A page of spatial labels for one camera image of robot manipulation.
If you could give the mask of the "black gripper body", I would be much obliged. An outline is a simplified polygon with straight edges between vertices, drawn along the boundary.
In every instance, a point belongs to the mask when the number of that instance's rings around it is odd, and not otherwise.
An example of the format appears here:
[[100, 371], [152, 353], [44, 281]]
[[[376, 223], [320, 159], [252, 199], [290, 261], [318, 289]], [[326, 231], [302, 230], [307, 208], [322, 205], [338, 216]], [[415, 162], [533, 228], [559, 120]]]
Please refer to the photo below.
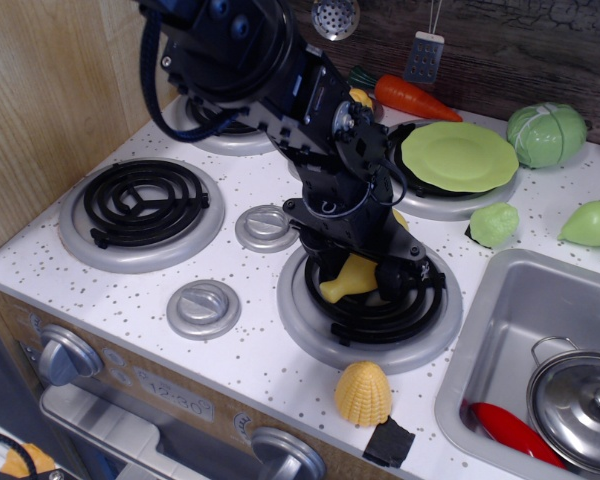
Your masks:
[[369, 181], [347, 172], [329, 175], [303, 170], [302, 196], [283, 204], [301, 234], [317, 234], [374, 260], [423, 261], [425, 247], [397, 220], [391, 176], [382, 169]]

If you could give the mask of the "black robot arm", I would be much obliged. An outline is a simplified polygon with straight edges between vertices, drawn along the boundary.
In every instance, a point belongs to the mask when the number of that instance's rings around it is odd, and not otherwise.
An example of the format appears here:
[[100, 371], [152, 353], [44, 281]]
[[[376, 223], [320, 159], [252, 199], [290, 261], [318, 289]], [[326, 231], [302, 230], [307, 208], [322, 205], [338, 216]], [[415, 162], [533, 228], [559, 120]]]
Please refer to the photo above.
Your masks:
[[426, 261], [397, 220], [387, 129], [357, 105], [283, 1], [143, 1], [141, 88], [170, 138], [197, 142], [240, 121], [291, 161], [302, 194], [284, 204], [306, 252], [331, 275], [372, 261], [382, 299], [401, 297]]

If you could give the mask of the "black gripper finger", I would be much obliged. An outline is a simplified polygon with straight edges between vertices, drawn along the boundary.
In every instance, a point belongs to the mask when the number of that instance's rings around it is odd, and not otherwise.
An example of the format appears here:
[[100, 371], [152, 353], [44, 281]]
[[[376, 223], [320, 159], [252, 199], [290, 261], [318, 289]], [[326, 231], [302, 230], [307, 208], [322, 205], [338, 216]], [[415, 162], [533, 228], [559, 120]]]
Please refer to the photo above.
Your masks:
[[321, 296], [322, 303], [337, 303], [345, 295], [344, 288], [338, 283], [321, 288], [314, 279], [315, 269], [319, 276], [325, 275], [326, 282], [333, 282], [340, 274], [350, 253], [317, 234], [301, 234], [301, 244], [308, 255], [305, 264], [305, 284], [310, 295], [317, 300]]
[[402, 299], [412, 292], [422, 294], [426, 289], [424, 278], [428, 270], [427, 260], [382, 260], [375, 268], [380, 298], [389, 302]]

